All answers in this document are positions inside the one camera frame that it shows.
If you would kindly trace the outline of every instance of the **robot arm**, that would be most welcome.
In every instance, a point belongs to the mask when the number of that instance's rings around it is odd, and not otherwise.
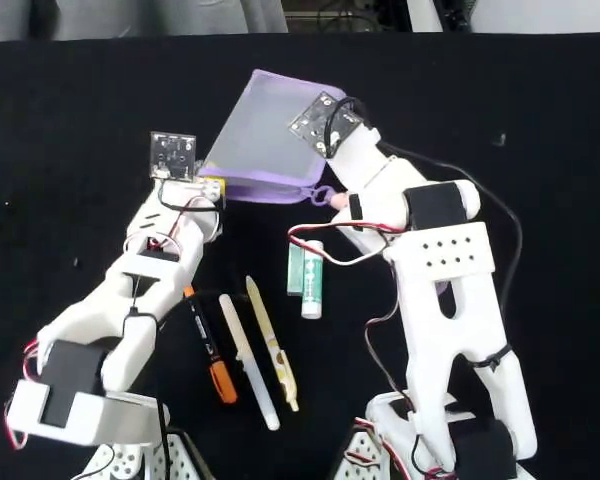
[[[126,390],[153,353],[162,319],[190,284],[203,244],[219,234],[217,212],[182,212],[161,200],[213,207],[220,195],[217,181],[156,180],[104,281],[39,331],[39,381],[19,382],[7,417],[10,428],[82,445],[160,439],[155,400]],[[103,337],[120,342],[111,352],[89,346]],[[62,368],[63,362],[70,368]],[[80,380],[85,371],[87,380]]]
[[[411,435],[399,452],[410,467],[415,435],[431,460],[453,471],[456,451],[445,404],[453,360],[464,355],[491,397],[495,418],[511,436],[514,456],[534,455],[537,440],[517,357],[504,332],[491,274],[495,267],[486,227],[469,222],[480,209],[472,182],[431,182],[409,161],[387,158],[376,148],[380,135],[359,125],[338,147],[329,165],[349,190],[333,222],[365,220],[409,230],[391,236],[384,257],[396,271],[402,322],[409,350],[407,384],[415,412],[385,433]],[[338,227],[363,253],[382,249],[385,239],[371,230]],[[449,283],[456,313],[440,309],[437,288]],[[382,430],[382,421],[378,426]]]

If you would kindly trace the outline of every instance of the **black fabric surface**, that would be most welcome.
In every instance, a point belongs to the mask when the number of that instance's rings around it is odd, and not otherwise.
[[[9,449],[2,407],[21,375],[21,347],[119,255],[150,189],[149,131],[196,134],[204,155],[254,68],[342,87],[366,102],[387,141],[469,169],[518,212],[525,247],[507,332],[539,438],[525,465],[545,479],[600,477],[592,426],[600,410],[600,35],[360,35],[0,45],[0,479],[82,470],[91,454],[84,448],[33,438],[22,452]],[[325,182],[334,180],[326,174]],[[258,282],[299,386],[300,412],[292,413],[249,306],[239,305],[280,431],[266,429],[233,361],[239,403],[219,404],[186,308],[164,330],[164,400],[219,479],[324,478],[352,417],[389,390],[362,332],[393,301],[386,264],[326,266],[319,321],[301,319],[298,299],[285,295],[286,229],[332,215],[308,203],[229,203],[227,234],[206,248],[195,279],[233,292],[247,273]],[[481,218],[499,286],[513,231],[486,200]],[[321,238],[334,255],[356,255],[337,232]],[[215,299],[205,307],[231,357]],[[400,322],[372,335],[404,381]],[[470,373],[454,368],[451,391],[488,412]]]

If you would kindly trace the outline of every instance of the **black strap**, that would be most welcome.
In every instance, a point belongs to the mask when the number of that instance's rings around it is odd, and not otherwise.
[[[473,368],[491,367],[491,371],[495,372],[496,368],[498,368],[498,366],[500,365],[500,361],[502,360],[502,357],[504,357],[510,351],[512,351],[511,345],[509,345],[507,343],[504,347],[502,347],[496,353],[494,353],[493,355],[489,355],[487,358],[485,358],[481,362],[469,362],[469,365],[471,365]]]
[[[351,212],[351,220],[362,220],[362,205],[360,204],[360,195],[352,193],[349,195],[349,211]],[[353,227],[358,232],[362,231],[362,227]]]

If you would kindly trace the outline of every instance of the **black wire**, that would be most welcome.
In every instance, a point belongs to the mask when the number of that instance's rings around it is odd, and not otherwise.
[[[132,317],[150,317],[156,324],[156,336],[155,336],[155,340],[154,340],[154,344],[153,344],[153,351],[156,354],[156,359],[158,357],[158,337],[160,334],[160,322],[158,321],[158,319],[156,318],[156,316],[152,313],[144,313],[144,312],[138,312],[138,309],[135,306],[132,306],[131,308],[129,308],[129,313],[127,314],[126,317],[124,317],[124,320],[122,321],[122,336],[124,337],[124,327],[127,324],[127,320],[129,318]],[[164,405],[162,403],[162,400],[160,398],[160,377],[157,376],[156,379],[156,403],[158,404],[158,423],[160,424],[160,439],[162,441],[162,449],[164,451],[164,472],[165,478],[171,478],[171,455],[169,454],[169,443],[168,443],[168,438],[167,438],[167,422],[165,420],[165,414],[164,414]]]
[[[325,24],[325,26],[323,28],[323,32],[326,32],[327,30],[329,30],[331,25],[337,23],[338,21],[342,20],[343,18],[363,20],[363,21],[367,22],[369,25],[371,25],[374,32],[380,31],[378,24],[376,22],[374,22],[371,18],[365,17],[364,15],[357,15],[355,13],[349,13],[349,14],[347,14],[346,17],[334,17],[334,18],[329,19],[329,21]]]
[[[522,224],[520,223],[520,219],[518,218],[516,213],[503,200],[501,200],[500,197],[498,197],[495,193],[493,193],[491,190],[485,187],[473,175],[471,175],[462,167],[453,165],[451,163],[446,163],[441,160],[436,160],[431,157],[427,157],[426,155],[422,155],[420,153],[411,152],[409,150],[393,146],[384,141],[378,142],[378,146],[395,155],[400,155],[407,158],[414,158],[416,160],[429,163],[436,167],[454,170],[464,175],[468,180],[472,181],[482,193],[489,197],[502,211],[504,211],[509,216],[509,218],[513,222],[513,226],[516,233],[516,248],[513,257],[509,262],[509,267],[507,268],[507,273],[505,274],[504,282],[502,284],[502,290],[500,291],[500,314],[502,315],[502,320],[504,322],[507,310],[507,302],[509,301],[509,293],[511,291],[511,285],[513,284],[513,277],[516,274],[518,264],[520,263],[520,256],[522,255]]]
[[[332,7],[339,1],[340,0],[329,0],[318,9],[318,13],[316,14],[316,27],[318,28],[318,32],[324,33],[324,30],[322,28],[322,14],[324,13],[324,11],[327,10],[329,7]]]
[[[327,159],[331,159],[334,157],[336,152],[338,151],[338,147],[340,147],[341,141],[338,140],[335,147],[331,145],[331,130],[333,129],[333,121],[336,118],[337,113],[346,105],[352,104],[354,108],[354,112],[362,117],[363,121],[369,120],[369,112],[365,107],[364,103],[356,97],[344,97],[338,100],[333,108],[333,112],[327,118],[327,121],[324,124],[324,148],[325,148],[325,157]]]
[[[340,8],[338,10],[338,16],[329,19],[329,21],[323,26],[322,25],[322,14],[324,13],[324,11],[326,9],[328,9],[329,7],[332,7],[333,5],[338,3],[338,1],[341,1]],[[316,23],[317,23],[317,27],[318,27],[318,32],[326,33],[327,30],[329,30],[329,28],[332,25],[334,25],[342,20],[347,20],[347,24],[349,25],[349,31],[353,32],[352,20],[354,20],[354,19],[365,21],[367,24],[369,24],[371,26],[371,28],[373,29],[374,32],[380,31],[380,27],[376,21],[374,21],[372,18],[366,17],[364,15],[351,13],[354,10],[358,10],[358,9],[355,8],[355,6],[352,4],[351,0],[331,0],[327,3],[325,3],[322,7],[320,7],[318,9],[318,13],[316,15]]]
[[[391,307],[391,310],[389,310],[387,313],[385,313],[382,317],[372,318],[372,319],[368,320],[367,323],[365,323],[365,325],[364,325],[364,340],[367,345],[367,350],[369,351],[369,355],[371,355],[371,358],[373,359],[373,361],[376,363],[378,368],[380,368],[380,370],[384,374],[385,378],[387,379],[387,382],[389,383],[389,386],[391,386],[391,388],[395,392],[402,395],[407,403],[407,408],[409,410],[415,412],[415,407],[413,405],[413,401],[411,400],[411,398],[409,398],[409,396],[406,393],[404,393],[404,391],[401,388],[398,387],[398,383],[395,381],[395,379],[393,378],[391,373],[389,373],[389,370],[387,369],[387,367],[385,367],[384,363],[382,363],[382,360],[380,360],[380,356],[378,355],[378,352],[376,352],[375,348],[373,347],[373,344],[371,343],[371,338],[369,337],[369,327],[371,327],[373,325],[377,325],[378,323],[382,323],[382,322],[386,322],[387,320],[390,320],[391,318],[393,318],[393,316],[398,311],[399,289],[398,289],[398,283],[397,283],[396,267],[393,264],[393,262],[389,263],[389,266],[391,267],[391,275],[393,276],[393,279],[396,284],[395,302],[394,302],[393,306]]]
[[[83,480],[84,478],[93,477],[94,475],[97,475],[98,473],[106,470],[107,467],[113,463],[114,458],[116,458],[116,452],[111,445],[107,445],[106,443],[104,445],[109,447],[109,450],[111,450],[111,459],[104,466],[98,468],[97,470],[81,473],[80,475],[76,475],[75,477],[72,477],[71,480]]]
[[[171,203],[167,203],[162,199],[162,193],[164,190],[164,184],[167,180],[162,180],[160,184],[160,188],[158,189],[158,201],[163,207],[167,207],[169,210],[175,210],[176,212],[216,212],[220,215],[220,209],[217,206],[213,207],[185,207],[183,205],[173,205]]]
[[[420,444],[421,436],[422,435],[420,434],[416,435],[416,440],[415,442],[413,442],[413,448],[411,449],[411,464],[413,465],[413,468],[415,468],[419,474],[424,475],[425,480],[429,478],[446,478],[446,475],[453,475],[453,472],[447,472],[440,467],[438,467],[440,468],[440,470],[438,470],[436,473],[429,473],[420,468],[420,466],[416,462],[416,450],[418,449],[418,445]]]

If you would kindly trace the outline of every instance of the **circuit board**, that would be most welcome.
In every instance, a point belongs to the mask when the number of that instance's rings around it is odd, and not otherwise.
[[[202,166],[196,160],[196,137],[151,132],[150,175],[164,180],[192,182]]]

